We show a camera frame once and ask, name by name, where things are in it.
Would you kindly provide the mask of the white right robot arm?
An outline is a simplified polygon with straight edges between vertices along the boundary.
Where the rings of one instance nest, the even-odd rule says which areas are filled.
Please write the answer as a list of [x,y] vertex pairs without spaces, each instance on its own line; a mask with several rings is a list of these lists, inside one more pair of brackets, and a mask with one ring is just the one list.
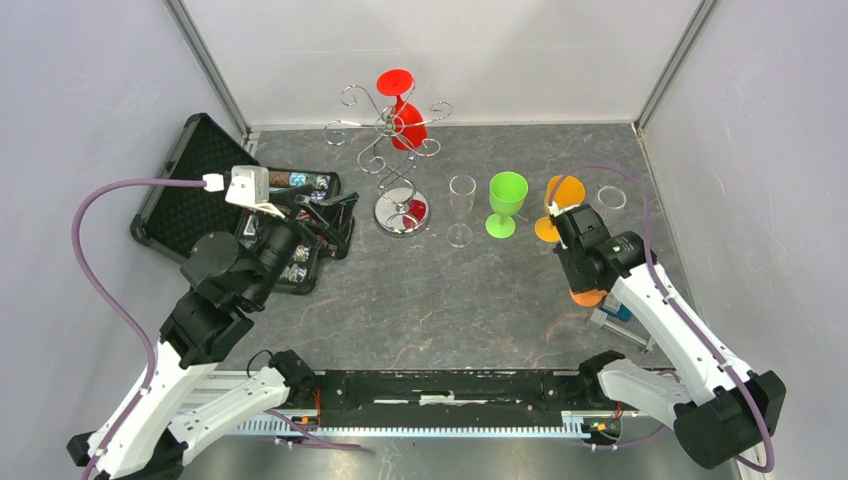
[[621,402],[649,415],[669,427],[703,468],[762,446],[763,464],[745,464],[772,471],[772,436],[786,396],[780,377],[754,372],[709,330],[668,279],[648,235],[611,235],[588,204],[550,204],[548,211],[559,236],[553,251],[572,296],[615,298],[641,322],[677,374],[657,375],[618,352],[603,352],[579,366],[580,400],[591,408]]

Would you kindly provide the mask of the chrome wine glass rack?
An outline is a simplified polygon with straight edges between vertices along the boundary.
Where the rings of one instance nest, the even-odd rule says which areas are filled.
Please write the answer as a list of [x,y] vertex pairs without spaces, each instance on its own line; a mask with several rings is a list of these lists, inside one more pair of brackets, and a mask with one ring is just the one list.
[[360,85],[349,85],[340,93],[340,101],[346,107],[358,103],[357,95],[365,95],[375,110],[376,119],[371,123],[359,123],[336,119],[323,127],[324,141],[331,146],[342,146],[347,142],[349,129],[368,130],[375,138],[357,154],[358,168],[378,179],[377,199],[372,210],[378,229],[396,238],[410,238],[423,232],[431,219],[432,209],[426,195],[416,186],[410,174],[420,159],[436,156],[441,143],[428,133],[428,127],[445,120],[453,113],[451,103],[440,100],[428,107],[429,118],[423,116],[427,137],[417,150],[402,151],[392,144],[391,127],[386,123],[393,103],[380,107],[369,91]]

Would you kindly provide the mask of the poker chip row upper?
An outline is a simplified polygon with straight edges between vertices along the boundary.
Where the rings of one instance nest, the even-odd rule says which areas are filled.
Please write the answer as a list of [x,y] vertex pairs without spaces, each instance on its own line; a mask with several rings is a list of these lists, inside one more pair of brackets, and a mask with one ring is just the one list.
[[269,185],[273,188],[293,188],[300,186],[311,186],[314,189],[326,190],[329,188],[332,177],[330,175],[308,173],[270,171]]

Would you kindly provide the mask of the blue green toy blocks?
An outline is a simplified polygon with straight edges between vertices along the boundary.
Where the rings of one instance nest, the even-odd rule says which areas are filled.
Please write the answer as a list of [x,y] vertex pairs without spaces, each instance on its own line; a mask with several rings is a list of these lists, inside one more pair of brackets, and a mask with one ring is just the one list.
[[635,317],[632,312],[612,295],[608,295],[594,308],[587,325],[592,330],[605,329],[624,338],[639,346],[643,353],[651,352],[656,342],[650,335],[642,336],[629,330],[627,326],[634,322]]

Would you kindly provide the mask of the red plastic wine glass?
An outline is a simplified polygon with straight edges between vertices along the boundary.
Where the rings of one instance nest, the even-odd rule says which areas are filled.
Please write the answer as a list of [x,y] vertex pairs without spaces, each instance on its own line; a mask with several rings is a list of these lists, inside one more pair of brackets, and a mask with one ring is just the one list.
[[414,88],[414,77],[405,69],[391,69],[381,74],[376,81],[378,92],[394,97],[386,123],[391,127],[392,144],[402,151],[417,150],[427,137],[420,111],[408,100]]

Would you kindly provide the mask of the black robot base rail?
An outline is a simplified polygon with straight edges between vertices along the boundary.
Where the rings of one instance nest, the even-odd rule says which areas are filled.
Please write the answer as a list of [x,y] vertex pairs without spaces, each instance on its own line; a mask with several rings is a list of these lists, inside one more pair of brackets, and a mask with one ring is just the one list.
[[284,410],[307,425],[369,432],[539,432],[583,414],[578,433],[612,432],[632,407],[593,389],[581,370],[313,371],[294,351],[270,356],[292,382]]

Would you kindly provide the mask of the orange plastic wine glass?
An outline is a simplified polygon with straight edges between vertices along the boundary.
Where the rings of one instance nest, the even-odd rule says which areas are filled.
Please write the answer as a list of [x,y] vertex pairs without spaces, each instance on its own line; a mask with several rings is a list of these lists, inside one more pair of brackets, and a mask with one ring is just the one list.
[[592,289],[585,292],[569,291],[575,304],[583,308],[596,308],[602,305],[608,295],[606,290]]

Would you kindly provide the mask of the yellow plastic wine glass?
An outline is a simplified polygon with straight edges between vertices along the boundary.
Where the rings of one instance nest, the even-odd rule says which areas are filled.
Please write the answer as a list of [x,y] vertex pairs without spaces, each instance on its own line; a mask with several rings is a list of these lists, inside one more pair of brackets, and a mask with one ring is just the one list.
[[[585,199],[586,190],[580,180],[568,176],[557,189],[553,196],[554,203],[559,209],[565,209],[580,205]],[[549,216],[538,219],[534,224],[536,236],[547,243],[559,241],[559,235],[555,225]]]

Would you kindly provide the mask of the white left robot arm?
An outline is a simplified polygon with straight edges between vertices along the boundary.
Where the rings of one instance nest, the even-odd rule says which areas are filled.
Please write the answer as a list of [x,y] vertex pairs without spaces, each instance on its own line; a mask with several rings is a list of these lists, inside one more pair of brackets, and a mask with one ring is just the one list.
[[317,401],[315,372],[294,351],[271,355],[216,399],[187,413],[180,407],[253,327],[302,237],[291,215],[301,188],[272,196],[264,239],[244,248],[229,232],[202,236],[183,264],[190,288],[175,304],[156,342],[142,339],[147,363],[120,406],[95,431],[72,437],[67,450],[85,479],[176,479],[204,450],[251,417],[284,404]]

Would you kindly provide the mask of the green plastic wine glass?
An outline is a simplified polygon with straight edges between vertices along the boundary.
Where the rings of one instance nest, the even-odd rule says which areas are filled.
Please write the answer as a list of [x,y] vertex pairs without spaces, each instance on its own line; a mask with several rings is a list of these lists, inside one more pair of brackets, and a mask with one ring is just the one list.
[[487,218],[487,233],[496,239],[506,239],[516,230],[513,216],[519,212],[529,192],[524,176],[513,171],[499,172],[489,183],[489,204],[493,213]]

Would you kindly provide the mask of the black poker chip case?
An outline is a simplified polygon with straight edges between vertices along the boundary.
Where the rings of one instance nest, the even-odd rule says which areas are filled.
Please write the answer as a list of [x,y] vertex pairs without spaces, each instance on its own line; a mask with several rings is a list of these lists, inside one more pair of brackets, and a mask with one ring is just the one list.
[[[233,166],[253,165],[255,162],[208,114],[196,113],[186,120],[160,175],[166,179],[196,180],[205,173],[227,173]],[[311,186],[270,186],[275,206],[299,222],[302,208],[295,203],[297,194],[305,194],[317,200],[346,195],[342,191],[341,178],[335,172],[280,168],[271,168],[270,171],[308,172],[332,177],[326,190]],[[218,231],[228,231],[245,248],[255,249],[260,242],[261,220],[260,213],[227,203],[224,192],[154,186],[132,220],[130,233],[138,243],[182,263],[203,235]],[[342,260],[349,249],[323,248],[313,272],[283,272],[276,291],[293,295],[311,293],[316,288],[322,260]]]

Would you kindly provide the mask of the clear wine glass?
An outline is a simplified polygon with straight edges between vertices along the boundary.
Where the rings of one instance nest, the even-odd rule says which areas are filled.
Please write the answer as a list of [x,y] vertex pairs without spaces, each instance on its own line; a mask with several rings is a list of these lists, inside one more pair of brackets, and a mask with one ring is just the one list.
[[449,182],[449,204],[453,215],[453,224],[446,231],[448,243],[455,248],[464,248],[473,238],[468,224],[474,205],[476,181],[469,175],[456,175]]
[[627,205],[626,193],[612,185],[601,186],[595,194],[596,205],[604,211],[620,212]]

